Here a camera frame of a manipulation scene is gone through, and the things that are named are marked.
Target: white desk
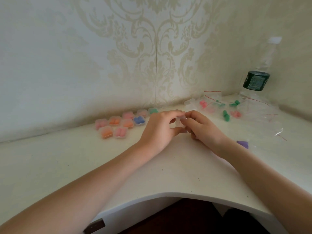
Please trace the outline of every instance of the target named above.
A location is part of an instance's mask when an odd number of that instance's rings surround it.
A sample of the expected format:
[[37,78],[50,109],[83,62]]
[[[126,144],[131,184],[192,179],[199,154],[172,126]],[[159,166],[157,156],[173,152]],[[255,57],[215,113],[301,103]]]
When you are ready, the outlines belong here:
[[[250,149],[258,157],[312,193],[312,123],[282,113],[286,142],[278,136],[263,136],[261,128],[253,133],[240,120],[211,119],[232,139],[249,138]],[[125,140],[102,140],[92,124],[0,144],[0,223],[116,157],[137,142],[143,130],[129,130]],[[178,135],[162,153],[135,172],[102,213],[165,196],[213,201],[271,216],[238,173],[189,134]]]

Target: wallpaper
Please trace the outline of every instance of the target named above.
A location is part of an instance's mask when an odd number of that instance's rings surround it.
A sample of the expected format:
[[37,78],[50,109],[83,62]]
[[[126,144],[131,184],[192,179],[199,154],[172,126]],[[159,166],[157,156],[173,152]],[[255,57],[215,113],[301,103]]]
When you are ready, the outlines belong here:
[[0,0],[0,141],[239,92],[282,36],[262,94],[311,118],[312,0]]

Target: left arm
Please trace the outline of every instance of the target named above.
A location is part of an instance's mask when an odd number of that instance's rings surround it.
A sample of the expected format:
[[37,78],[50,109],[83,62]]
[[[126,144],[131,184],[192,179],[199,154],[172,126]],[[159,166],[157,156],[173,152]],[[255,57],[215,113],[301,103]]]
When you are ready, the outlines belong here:
[[0,234],[82,232],[136,169],[161,152],[175,135],[185,132],[169,126],[172,119],[184,114],[152,114],[139,142],[20,212],[0,226]]

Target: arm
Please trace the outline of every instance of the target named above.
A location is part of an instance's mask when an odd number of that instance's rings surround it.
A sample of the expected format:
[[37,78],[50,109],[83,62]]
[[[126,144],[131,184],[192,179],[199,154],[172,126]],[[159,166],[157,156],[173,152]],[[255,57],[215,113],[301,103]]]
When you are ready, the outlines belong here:
[[228,161],[247,185],[290,233],[312,233],[312,195],[224,135],[207,117],[196,111],[181,120],[193,139],[202,141]]
[[153,114],[136,144],[14,216],[0,226],[0,233],[82,232],[136,169],[162,151],[175,135],[186,132],[169,126],[172,119],[184,114]]

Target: left hand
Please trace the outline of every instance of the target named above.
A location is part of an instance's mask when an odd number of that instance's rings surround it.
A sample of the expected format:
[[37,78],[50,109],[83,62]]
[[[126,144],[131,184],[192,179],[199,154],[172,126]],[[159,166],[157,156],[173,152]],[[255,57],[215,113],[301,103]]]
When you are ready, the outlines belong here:
[[185,112],[178,110],[153,113],[138,143],[148,146],[154,155],[160,153],[173,137],[179,133],[187,133],[182,127],[170,128],[170,123],[174,122],[176,117],[184,115]]

